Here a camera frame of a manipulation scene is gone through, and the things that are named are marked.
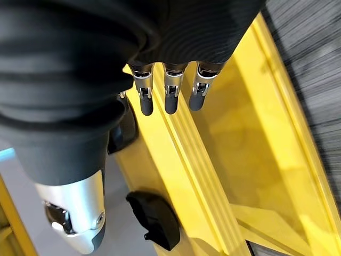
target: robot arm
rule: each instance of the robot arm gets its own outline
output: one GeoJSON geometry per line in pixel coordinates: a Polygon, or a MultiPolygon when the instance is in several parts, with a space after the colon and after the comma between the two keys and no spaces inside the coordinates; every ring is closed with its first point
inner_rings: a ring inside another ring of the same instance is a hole
{"type": "Polygon", "coordinates": [[[83,254],[105,230],[104,165],[133,86],[152,114],[152,68],[165,68],[165,108],[177,109],[197,61],[190,108],[209,87],[263,0],[0,1],[0,136],[44,201],[52,228],[83,254]],[[129,64],[133,76],[121,70],[129,64]]]}

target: black fingertip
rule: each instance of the black fingertip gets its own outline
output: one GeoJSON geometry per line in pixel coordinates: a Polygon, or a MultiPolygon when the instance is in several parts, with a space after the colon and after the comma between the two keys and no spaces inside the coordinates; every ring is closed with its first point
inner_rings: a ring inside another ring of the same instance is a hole
{"type": "Polygon", "coordinates": [[[191,93],[189,107],[193,111],[198,111],[204,105],[205,96],[202,96],[202,93],[198,92],[197,95],[191,93]]]}
{"type": "Polygon", "coordinates": [[[177,110],[177,98],[174,94],[166,94],[165,110],[168,114],[174,114],[177,110]]]}
{"type": "Polygon", "coordinates": [[[153,98],[148,98],[144,95],[141,100],[141,111],[145,116],[150,116],[153,113],[153,98]]]}

